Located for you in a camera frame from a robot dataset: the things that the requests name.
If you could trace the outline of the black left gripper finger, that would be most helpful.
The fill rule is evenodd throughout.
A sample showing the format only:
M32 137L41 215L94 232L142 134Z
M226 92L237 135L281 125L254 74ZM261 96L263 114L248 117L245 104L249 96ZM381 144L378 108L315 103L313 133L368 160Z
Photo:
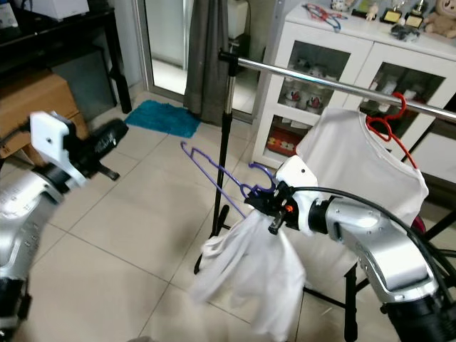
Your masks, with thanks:
M114 151L118 144L121 144L124 137L123 134L101 134L95 137L95 156L98 159L104 159L105 156Z
M93 131L93 145L95 147L116 146L128 132L128 125L124 120L110 120Z

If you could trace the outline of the purple clothes hanger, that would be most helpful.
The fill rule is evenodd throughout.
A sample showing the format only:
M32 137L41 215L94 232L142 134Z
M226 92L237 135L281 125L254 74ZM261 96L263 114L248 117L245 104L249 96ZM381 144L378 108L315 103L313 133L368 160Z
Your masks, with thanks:
M232 175L229 170L226 170L222 164L215 162L209 155L198 149L198 147L191 147L187 141L180 141L180 149L185 153L185 155L201 170L203 175L215 186L216 195L215 195L215 208L214 208L214 224L221 224L221 219L226 217L226 214L231 209L234 209L235 212L238 212L238 215L242 219L247 218L248 214L253 214L254 217L273 217L268 216L267 212L260 212L257 209L254 209L250 205L246 204L247 207L242 209L227 192L224 191L224 186L227 183L236 185L241 192L241 195L244 196L244 199L247 198L247 183L241 182L237 177ZM273 192L276 189L277 182L276 176L271 172L267 166L257 162L251 162L248 165L248 168L261 170L267 179L269 180L269 187ZM263 195L260 197L270 197L271 195Z

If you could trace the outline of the white t-shirt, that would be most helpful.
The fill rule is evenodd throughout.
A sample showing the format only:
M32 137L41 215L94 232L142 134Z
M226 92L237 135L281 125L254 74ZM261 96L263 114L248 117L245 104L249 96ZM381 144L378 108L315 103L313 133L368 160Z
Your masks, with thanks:
M257 300L252 329L284 342L301 303L306 271L286 235L269 231L273 221L252 209L226 234L209 238L189 294L199 304L219 290L230 294L234 307Z
M366 124L364 114L328 108L296 147L319 186L358 195L388 209L411 224L429 195L421 172L387 151ZM341 278L356 262L355 255L328 237L288 230L307 278L322 282Z

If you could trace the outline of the teal floor mat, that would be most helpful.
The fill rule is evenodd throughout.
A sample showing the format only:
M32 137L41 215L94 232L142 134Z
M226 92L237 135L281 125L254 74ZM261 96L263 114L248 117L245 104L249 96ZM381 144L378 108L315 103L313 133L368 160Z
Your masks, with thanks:
M146 100L130 111L125 123L139 128L147 128L158 133L189 139L196 133L201 121L186 108L176 105Z

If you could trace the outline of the grey panel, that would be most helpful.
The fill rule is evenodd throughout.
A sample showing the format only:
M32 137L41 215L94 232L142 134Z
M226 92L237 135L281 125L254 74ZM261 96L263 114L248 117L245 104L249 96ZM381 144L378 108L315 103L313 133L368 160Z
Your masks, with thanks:
M49 68L68 82L79 110L98 114L116 105L110 79L105 72L105 58L100 48L87 49L63 56Z

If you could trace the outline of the large plain cardboard box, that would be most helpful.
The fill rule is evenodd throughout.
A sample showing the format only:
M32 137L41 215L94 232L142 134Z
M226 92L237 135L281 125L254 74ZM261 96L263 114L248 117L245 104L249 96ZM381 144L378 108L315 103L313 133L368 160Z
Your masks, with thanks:
M56 112L72 118L81 113L65 78L50 71L16 77L0 89L0 134L12 133L32 112Z

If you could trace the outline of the white glass-door cabinet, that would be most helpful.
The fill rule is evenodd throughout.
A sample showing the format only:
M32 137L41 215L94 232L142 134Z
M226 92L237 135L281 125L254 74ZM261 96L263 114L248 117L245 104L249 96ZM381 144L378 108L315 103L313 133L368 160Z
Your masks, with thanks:
M312 21L301 4L319 4L332 10L332 0L300 3L284 17L271 65L313 77L338 81L443 108L456 96L456 40L421 33L413 42L394 39L390 25L355 14L339 33ZM365 100L330 88L280 76L268 76L261 85L255 120L253 158L276 166L292 153L327 108L359 110L368 116L395 115L394 105Z

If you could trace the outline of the glass sliding door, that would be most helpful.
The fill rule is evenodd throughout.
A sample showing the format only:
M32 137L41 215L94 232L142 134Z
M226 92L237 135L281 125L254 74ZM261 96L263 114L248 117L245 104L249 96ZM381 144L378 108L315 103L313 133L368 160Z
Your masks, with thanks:
M193 0L130 0L143 81L157 101L182 105L187 82ZM239 37L248 59L263 61L276 38L286 0L230 0L230 16L244 23Z

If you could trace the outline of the black desk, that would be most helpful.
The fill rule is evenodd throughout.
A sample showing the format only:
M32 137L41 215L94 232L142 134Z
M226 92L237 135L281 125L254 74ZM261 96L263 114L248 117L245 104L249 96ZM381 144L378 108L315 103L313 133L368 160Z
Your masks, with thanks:
M133 110L113 7L107 6L97 11L77 14L62 21L20 9L15 4L12 6L12 13L19 25L0 31L1 75L10 77L17 69L36 64L39 58L45 58L55 51L60 52L68 44L83 41L91 43L95 35L102 31L105 49L110 56L107 75L117 87L121 110L124 113Z

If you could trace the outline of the grey curtain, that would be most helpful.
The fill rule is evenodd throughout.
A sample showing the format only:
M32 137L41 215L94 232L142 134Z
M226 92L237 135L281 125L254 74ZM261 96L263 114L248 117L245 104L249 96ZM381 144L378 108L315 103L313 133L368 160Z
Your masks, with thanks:
M228 40L226 0L193 0L185 107L202 123L222 124L228 69L219 52Z

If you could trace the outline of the metal clothes rack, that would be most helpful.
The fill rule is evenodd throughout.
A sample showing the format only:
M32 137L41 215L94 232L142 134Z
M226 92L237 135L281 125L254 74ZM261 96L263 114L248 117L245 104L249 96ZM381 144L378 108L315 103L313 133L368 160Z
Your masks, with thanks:
M370 98L381 103L388 103L400 107L400 100L394 95L383 95L373 90L346 85L338 81L313 77L305 73L290 71L290 69L280 68L261 64L253 60L241 58L237 54L219 52L219 61L228 65L227 95L224 114L222 114L221 146L219 146L219 164L224 166L227 153L227 143L230 140L230 124L232 122L232 95L234 95L234 84L237 81L237 74L240 68L250 68L255 71L267 72L280 75L285 78L293 78L297 81L312 83L322 87L332 88L337 91L361 97ZM408 107L413 107L414 111L430 114L436 118L456 124L456 113L433 107L433 105L423 105L407 100ZM382 208L377 203L368 201L353 193L330 189L326 187L300 187L299 191L315 191L326 193L330 196L318 206L320 214L325 216L326 234L336 241L345 242L353 253L358 255L359 265L365 268L366 278L361 283L354 284L355 268L346 273L346 295L351 297L351 303L342 303L314 292L310 288L303 291L320 299L326 300L333 305L341 306L342 309L351 310L351 315L346 319L354 320L356 315L354 297L359 290L368 284L373 286L379 300L383 303L381 312L388 315L400 338L405 338L403 342L456 342L456 299L452 298L450 288L456 288L456 267L454 267L448 257L456 255L456 251L446 249L439 250L430 242L431 237L436 237L448 225L444 222L433 226L430 232L419 235L406 222L388 209ZM388 288L387 280L395 278L398 274L393 274L392 268L387 267L383 273L381 265L392 262L390 257L406 255L411 252L403 238L408 238L409 244L424 260L427 268L427 277L420 282L406 284L401 288Z

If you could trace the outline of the pink vacuum cleaner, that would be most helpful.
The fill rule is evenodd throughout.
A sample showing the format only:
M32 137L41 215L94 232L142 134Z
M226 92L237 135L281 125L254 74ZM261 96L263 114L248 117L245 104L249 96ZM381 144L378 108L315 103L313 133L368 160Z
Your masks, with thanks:
M420 215L416 216L413 220L413 224L411 225L411 228L415 232L417 232L419 235L424 235L426 234L427 231L427 226L424 222L424 219L420 217Z

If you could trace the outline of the small pale figurine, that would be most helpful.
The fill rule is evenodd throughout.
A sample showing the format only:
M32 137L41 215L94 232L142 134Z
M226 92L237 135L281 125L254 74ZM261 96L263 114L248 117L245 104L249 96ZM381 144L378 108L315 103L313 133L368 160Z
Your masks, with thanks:
M379 12L378 0L364 0L363 4L367 4L365 19L368 21L375 20Z

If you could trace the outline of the gold trophy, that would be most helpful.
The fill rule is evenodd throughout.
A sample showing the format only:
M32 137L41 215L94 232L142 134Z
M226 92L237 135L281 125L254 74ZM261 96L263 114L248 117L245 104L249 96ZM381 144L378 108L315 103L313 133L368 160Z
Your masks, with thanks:
M423 8L415 6L413 10L410 10L405 16L404 26L413 27L414 29L420 29L424 21Z
M401 17L402 11L400 10L400 6L391 6L385 9L384 13L379 16L379 21L384 24L395 25Z

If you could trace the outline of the brown teddy bear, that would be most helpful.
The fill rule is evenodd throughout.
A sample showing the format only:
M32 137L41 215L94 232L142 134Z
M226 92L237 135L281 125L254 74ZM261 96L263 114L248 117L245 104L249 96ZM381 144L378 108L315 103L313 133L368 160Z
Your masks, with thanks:
M456 38L456 0L442 0L427 17L425 33Z

